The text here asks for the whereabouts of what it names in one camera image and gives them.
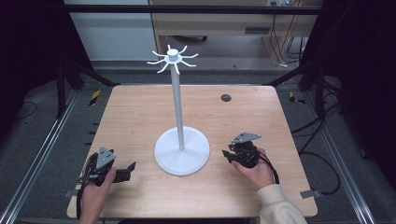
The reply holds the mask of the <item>white cabinet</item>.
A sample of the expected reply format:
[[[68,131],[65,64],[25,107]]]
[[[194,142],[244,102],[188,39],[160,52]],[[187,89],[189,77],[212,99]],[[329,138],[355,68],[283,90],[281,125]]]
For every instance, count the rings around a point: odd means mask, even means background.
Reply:
[[[149,13],[71,13],[91,61],[149,61],[157,49]]]

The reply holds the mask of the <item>black metal frame stand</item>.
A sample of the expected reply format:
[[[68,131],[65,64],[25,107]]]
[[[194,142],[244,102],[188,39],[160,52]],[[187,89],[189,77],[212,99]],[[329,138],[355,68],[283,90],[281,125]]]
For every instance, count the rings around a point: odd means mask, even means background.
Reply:
[[[58,113],[57,119],[60,118],[66,110],[66,98],[65,98],[65,82],[67,81],[73,90],[81,90],[84,86],[84,82],[80,77],[80,74],[85,74],[99,83],[102,83],[108,87],[118,86],[117,82],[113,82],[93,71],[92,68],[88,68],[76,61],[64,60],[59,63],[55,71],[56,74],[56,85],[57,85],[57,97],[58,97]]]
[[[319,63],[308,62],[300,64],[297,68],[291,70],[286,75],[279,77],[269,83],[264,83],[264,86],[276,87],[291,79],[292,77],[296,77],[297,75],[303,76],[298,84],[300,90],[307,91],[312,87],[313,84],[316,85],[315,111],[320,119],[324,119],[324,70]]]

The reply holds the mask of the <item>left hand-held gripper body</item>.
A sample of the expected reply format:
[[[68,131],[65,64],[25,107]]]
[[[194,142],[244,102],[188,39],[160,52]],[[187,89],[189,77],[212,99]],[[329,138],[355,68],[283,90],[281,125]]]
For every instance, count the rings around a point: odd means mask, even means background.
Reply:
[[[99,147],[99,150],[88,158],[81,176],[81,183],[92,182],[100,187],[113,167],[115,159],[116,155],[113,149]]]

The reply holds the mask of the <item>yellow black striped tape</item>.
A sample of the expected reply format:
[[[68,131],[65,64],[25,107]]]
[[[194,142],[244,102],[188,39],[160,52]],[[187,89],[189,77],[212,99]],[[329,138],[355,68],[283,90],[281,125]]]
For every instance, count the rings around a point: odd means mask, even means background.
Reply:
[[[294,102],[299,105],[305,105],[305,100],[297,99],[293,93],[293,91],[289,91],[289,99],[291,102]]]
[[[92,98],[91,98],[91,100],[89,102],[89,105],[95,105],[100,93],[101,93],[100,90],[94,91],[94,93],[92,94]]]

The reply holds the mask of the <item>person's right hand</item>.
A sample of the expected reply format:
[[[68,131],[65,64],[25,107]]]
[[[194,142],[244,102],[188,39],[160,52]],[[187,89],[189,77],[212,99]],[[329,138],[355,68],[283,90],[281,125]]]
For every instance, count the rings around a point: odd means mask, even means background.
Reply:
[[[237,161],[233,161],[232,166],[247,179],[255,191],[275,183],[272,169],[265,161],[259,160],[253,168],[246,168]]]

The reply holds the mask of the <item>black horizontal frame bar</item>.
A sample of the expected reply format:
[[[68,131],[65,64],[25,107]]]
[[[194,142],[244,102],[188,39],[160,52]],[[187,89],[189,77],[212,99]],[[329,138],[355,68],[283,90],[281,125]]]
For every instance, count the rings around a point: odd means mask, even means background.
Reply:
[[[81,13],[176,13],[176,14],[275,14],[319,15],[322,7],[236,7],[236,6],[135,6],[135,5],[64,5],[68,12]]]

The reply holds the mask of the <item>black curtain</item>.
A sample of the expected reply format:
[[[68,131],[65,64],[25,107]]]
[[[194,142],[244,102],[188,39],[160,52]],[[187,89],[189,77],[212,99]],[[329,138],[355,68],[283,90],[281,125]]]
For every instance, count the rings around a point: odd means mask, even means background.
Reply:
[[[0,141],[28,91],[55,79],[58,53],[91,69],[64,0],[0,0]]]
[[[396,189],[396,0],[323,0],[304,57],[320,52],[361,147]]]

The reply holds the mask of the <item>person's left hand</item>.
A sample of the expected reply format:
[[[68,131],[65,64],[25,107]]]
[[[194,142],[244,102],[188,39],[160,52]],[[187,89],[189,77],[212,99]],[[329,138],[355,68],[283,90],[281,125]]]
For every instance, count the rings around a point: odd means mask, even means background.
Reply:
[[[88,184],[82,194],[81,205],[83,208],[96,208],[101,210],[107,199],[110,187],[116,176],[116,169],[111,168],[101,186],[93,183]]]

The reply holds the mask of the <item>aluminium floor rail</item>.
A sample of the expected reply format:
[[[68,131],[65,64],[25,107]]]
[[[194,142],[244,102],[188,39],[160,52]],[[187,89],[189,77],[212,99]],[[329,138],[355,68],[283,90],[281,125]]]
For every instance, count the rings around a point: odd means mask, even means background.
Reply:
[[[376,224],[371,209],[365,201],[353,174],[347,167],[346,161],[340,154],[338,147],[326,126],[326,119],[336,112],[339,112],[341,110],[341,106],[338,103],[327,105],[326,99],[320,99],[319,101],[324,104],[324,114],[320,115],[316,109],[315,96],[311,92],[303,91],[303,97],[312,113],[313,119],[319,119],[317,133],[313,136],[319,136],[323,142],[323,147],[326,151],[326,156],[328,157],[327,162],[339,177],[339,189],[342,189],[346,194],[360,224]]]
[[[32,162],[29,164],[27,171],[24,173],[21,183],[16,187],[13,197],[0,214],[0,224],[13,224],[16,220],[18,213],[21,211],[26,198],[28,197],[42,170],[42,167],[53,149],[53,146],[62,131],[77,98],[78,91],[70,91],[64,112],[62,112],[60,117],[55,119],[52,123],[48,134],[45,136],[39,150],[35,154]]]

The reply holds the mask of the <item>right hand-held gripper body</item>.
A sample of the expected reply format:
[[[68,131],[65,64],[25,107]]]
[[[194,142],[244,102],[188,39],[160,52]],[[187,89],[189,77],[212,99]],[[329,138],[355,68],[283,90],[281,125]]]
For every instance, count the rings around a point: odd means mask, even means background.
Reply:
[[[257,147],[252,143],[253,140],[262,136],[256,133],[241,132],[232,141],[231,144],[237,145],[236,152],[230,152],[238,157],[238,161],[246,168],[253,168],[258,164],[260,158]]]

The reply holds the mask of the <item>white hook stand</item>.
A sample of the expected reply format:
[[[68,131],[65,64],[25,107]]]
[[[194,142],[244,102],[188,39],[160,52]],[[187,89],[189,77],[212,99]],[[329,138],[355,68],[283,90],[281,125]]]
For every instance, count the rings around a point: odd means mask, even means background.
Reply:
[[[163,64],[158,74],[170,68],[177,126],[167,130],[158,138],[154,147],[154,158],[166,173],[174,176],[187,176],[198,172],[205,166],[210,155],[207,137],[198,129],[185,126],[183,123],[178,66],[182,63],[194,67],[194,64],[186,63],[185,59],[198,56],[198,53],[184,56],[186,49],[187,46],[178,50],[168,45],[165,54],[154,52],[160,58],[159,61],[148,62],[148,64]]]

